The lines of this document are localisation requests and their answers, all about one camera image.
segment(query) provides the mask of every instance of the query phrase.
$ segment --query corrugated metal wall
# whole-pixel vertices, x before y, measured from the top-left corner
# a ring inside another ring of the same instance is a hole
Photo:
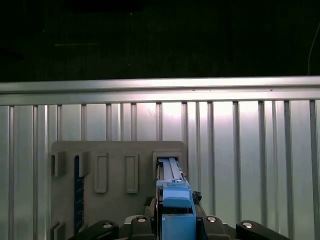
[[[179,140],[207,214],[320,239],[320,101],[0,106],[0,239],[46,239],[58,140]]]

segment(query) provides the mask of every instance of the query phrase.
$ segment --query blue object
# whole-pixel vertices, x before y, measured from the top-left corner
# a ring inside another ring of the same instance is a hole
[[[162,189],[162,205],[164,208],[189,209],[190,213],[162,214],[163,240],[195,240],[196,208],[192,189],[182,175],[179,162],[174,157],[159,158],[163,165],[163,180],[157,180],[156,186]]]

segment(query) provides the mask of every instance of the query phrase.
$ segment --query aluminum frame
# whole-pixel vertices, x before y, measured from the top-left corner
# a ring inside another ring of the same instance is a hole
[[[320,239],[320,77],[0,83],[0,239],[48,239],[59,140],[179,140],[207,214]]]

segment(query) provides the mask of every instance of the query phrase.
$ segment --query bolt head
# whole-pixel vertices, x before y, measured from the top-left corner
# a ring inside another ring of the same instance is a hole
[[[104,229],[109,229],[109,228],[111,228],[112,227],[112,224],[110,224],[110,223],[105,223],[104,225],[103,225],[103,228]]]
[[[244,222],[244,223],[242,223],[242,225],[244,227],[246,227],[247,229],[252,229],[252,227],[253,227],[253,225],[251,223],[249,223],[249,222]]]
[[[213,216],[208,216],[206,219],[207,219],[210,223],[214,223],[215,221],[217,221],[217,219],[216,219],[215,217],[213,217]]]
[[[144,223],[145,221],[146,221],[146,219],[144,217],[138,218],[139,223]]]

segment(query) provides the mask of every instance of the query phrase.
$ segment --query blue plastic part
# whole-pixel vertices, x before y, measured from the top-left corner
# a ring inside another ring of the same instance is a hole
[[[164,180],[156,182],[156,186],[163,189],[163,207],[191,209],[192,212],[162,214],[162,240],[195,240],[196,208],[190,184],[182,175],[182,169],[175,158],[160,158],[158,162],[163,164]]]
[[[84,178],[79,176],[79,156],[74,158],[73,230],[77,234],[84,225]]]

